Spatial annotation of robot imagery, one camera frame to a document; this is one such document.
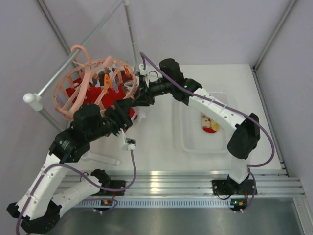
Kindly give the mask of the pink round clip hanger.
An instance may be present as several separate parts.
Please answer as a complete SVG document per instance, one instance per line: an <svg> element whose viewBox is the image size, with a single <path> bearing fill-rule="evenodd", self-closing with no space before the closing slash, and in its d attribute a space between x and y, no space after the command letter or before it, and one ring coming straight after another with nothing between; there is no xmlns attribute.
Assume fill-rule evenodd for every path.
<svg viewBox="0 0 313 235"><path fill-rule="evenodd" d="M82 45L73 45L71 51L81 50L87 61L83 64L76 62L78 65L75 69L66 74L56 85L53 92L53 103L55 110L62 114L64 119L73 120L74 113L83 105L87 90L91 85L102 89L100 95L94 103L100 108L103 115L107 109L103 106L101 99L105 95L103 93L104 74L110 76L113 89L118 92L118 86L121 85L126 98L134 98L137 90L136 76L134 70L124 61L114 59L108 56L104 59L91 60L89 52ZM67 88L74 88L74 80L81 78L81 84L74 90L69 97L66 93Z"/></svg>

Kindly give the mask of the yellow sock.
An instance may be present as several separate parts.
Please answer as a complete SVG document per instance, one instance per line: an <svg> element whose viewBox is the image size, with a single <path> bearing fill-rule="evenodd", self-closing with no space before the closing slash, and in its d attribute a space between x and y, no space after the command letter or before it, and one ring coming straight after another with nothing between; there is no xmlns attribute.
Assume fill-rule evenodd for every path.
<svg viewBox="0 0 313 235"><path fill-rule="evenodd" d="M216 131L216 132L219 131L221 128L220 125L212 119L210 121L211 121L211 129Z"/></svg>

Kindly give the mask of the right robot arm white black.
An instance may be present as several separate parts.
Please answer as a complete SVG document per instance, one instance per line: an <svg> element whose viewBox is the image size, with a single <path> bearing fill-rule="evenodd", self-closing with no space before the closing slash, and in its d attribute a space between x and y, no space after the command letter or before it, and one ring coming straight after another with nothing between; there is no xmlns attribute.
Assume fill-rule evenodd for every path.
<svg viewBox="0 0 313 235"><path fill-rule="evenodd" d="M246 115L230 108L212 96L203 86L190 78L185 78L180 65L174 59L164 59L154 68L162 75L151 82L142 63L136 70L139 87L135 93L134 106L150 106L155 97L171 94L186 106L194 108L217 122L230 134L227 150L232 156L230 173L224 187L216 195L236 195L247 189L251 173L248 170L248 158L260 140L259 118L254 113Z"/></svg>

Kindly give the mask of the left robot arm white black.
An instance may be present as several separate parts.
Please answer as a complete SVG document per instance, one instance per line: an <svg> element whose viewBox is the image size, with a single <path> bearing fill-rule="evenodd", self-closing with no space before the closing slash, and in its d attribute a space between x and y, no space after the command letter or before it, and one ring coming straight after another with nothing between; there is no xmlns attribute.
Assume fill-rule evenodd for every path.
<svg viewBox="0 0 313 235"><path fill-rule="evenodd" d="M70 127L60 132L49 148L45 163L27 193L7 207L17 219L16 234L45 234L66 211L94 194L120 192L128 186L111 188L111 178L100 169L89 176L74 166L90 150L90 143L114 134L122 136L132 126L130 109L133 100L114 102L104 115L98 105L83 104L73 115Z"/></svg>

